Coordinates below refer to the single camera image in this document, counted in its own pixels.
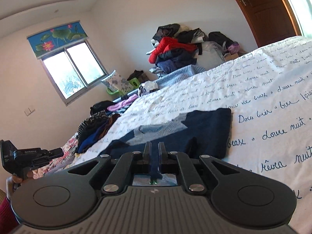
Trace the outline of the person's left hand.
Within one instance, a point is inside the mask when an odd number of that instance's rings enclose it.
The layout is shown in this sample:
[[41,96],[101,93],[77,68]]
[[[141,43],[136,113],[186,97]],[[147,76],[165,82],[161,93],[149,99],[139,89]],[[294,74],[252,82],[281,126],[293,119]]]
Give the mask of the person's left hand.
[[29,171],[27,173],[27,178],[23,180],[22,178],[12,175],[6,179],[6,197],[8,200],[11,200],[11,197],[15,191],[15,187],[20,184],[25,184],[28,181],[31,181],[33,179],[33,171]]

